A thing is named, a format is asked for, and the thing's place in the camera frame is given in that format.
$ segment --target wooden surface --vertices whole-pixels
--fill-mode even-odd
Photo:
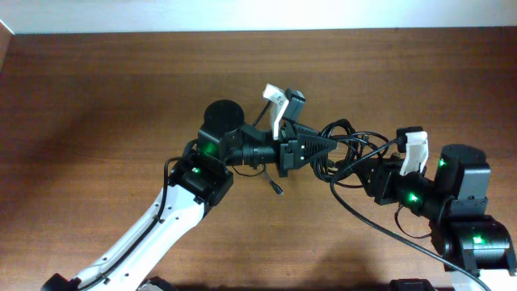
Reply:
[[[315,129],[340,118],[388,137],[423,126],[429,177],[442,146],[483,149],[488,213],[516,239],[516,52],[515,28],[14,36],[0,76],[0,286],[36,290],[97,259],[149,207],[163,162],[197,136],[204,109],[232,99],[252,122],[268,82],[302,91],[300,120]],[[262,176],[236,176],[151,275],[208,286],[448,284],[441,264],[352,217],[309,167],[271,176],[284,196]],[[396,205],[341,194],[396,229]],[[428,231],[407,211],[401,223]]]
[[[11,32],[0,22],[0,72],[2,72],[3,61],[6,57],[9,41],[11,40]]]

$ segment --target robotic arm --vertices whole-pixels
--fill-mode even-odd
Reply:
[[[145,277],[164,254],[217,206],[232,186],[233,173],[227,166],[244,164],[256,169],[263,165],[265,170],[268,163],[277,166],[280,177],[310,164],[354,215],[355,210],[337,196],[334,185],[364,188],[379,205],[399,203],[428,218],[431,241],[441,257],[433,255],[445,262],[446,271],[462,271],[474,279],[480,275],[483,279],[484,270],[515,275],[511,237],[502,224],[485,215],[490,167],[482,151],[466,145],[445,146],[435,181],[431,181],[424,177],[428,148],[422,128],[399,129],[392,141],[378,133],[357,133],[347,120],[338,120],[318,132],[297,122],[305,105],[299,91],[267,85],[263,94],[269,102],[253,125],[244,122],[243,110],[233,101],[219,100],[208,106],[198,138],[187,145],[181,158],[166,162],[164,187],[144,216],[72,280],[55,274],[42,290],[142,289]],[[270,105],[271,130],[257,130],[254,126]],[[336,127],[344,128],[347,135],[332,135]],[[386,143],[376,146],[368,140],[371,136]],[[328,153],[338,143],[348,147],[347,156],[333,162]],[[406,153],[405,158],[384,158],[395,143],[399,152]],[[372,152],[363,155],[366,147]],[[169,171],[169,163],[174,161]],[[340,182],[352,174],[359,177],[360,186]],[[271,185],[282,193],[278,185]],[[388,231],[373,222],[368,224]],[[410,245],[396,234],[388,235]]]

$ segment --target wooden table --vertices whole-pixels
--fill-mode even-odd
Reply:
[[[300,121],[315,129],[340,118],[388,137],[423,126],[429,177],[442,146],[483,149],[487,213],[517,238],[515,28],[14,36],[0,76],[1,289],[38,290],[97,259],[150,206],[163,162],[197,136],[204,109],[232,99],[252,122],[266,83],[302,91]],[[449,284],[440,263],[352,217],[309,167],[271,176],[284,196],[263,176],[236,176],[150,275],[207,286]],[[340,193],[397,230],[396,205]],[[401,223],[428,231],[408,211]]]

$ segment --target white wall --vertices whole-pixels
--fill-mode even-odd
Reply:
[[[0,0],[15,33],[517,25],[517,0]]]

